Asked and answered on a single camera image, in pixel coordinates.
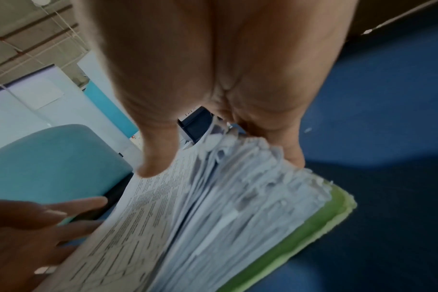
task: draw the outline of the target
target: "person's hand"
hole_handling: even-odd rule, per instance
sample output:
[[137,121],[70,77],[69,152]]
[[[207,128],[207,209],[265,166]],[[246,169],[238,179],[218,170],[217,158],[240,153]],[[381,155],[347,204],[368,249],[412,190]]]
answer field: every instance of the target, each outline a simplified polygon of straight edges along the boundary
[[105,197],[51,205],[0,200],[0,292],[35,289],[46,277],[35,275],[38,268],[61,264],[77,248],[57,245],[91,234],[101,222],[57,224],[106,204]]
[[304,166],[301,117],[344,43],[357,0],[73,0],[82,31],[139,127],[148,177],[197,105]]

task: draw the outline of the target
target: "fingernail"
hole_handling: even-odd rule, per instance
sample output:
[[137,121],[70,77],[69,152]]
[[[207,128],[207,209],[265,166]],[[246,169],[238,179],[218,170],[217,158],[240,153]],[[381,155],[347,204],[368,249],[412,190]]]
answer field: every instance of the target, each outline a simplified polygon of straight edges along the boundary
[[56,210],[46,210],[44,211],[45,213],[49,214],[49,215],[54,215],[54,216],[60,216],[60,217],[67,217],[68,214],[62,211],[56,211]]

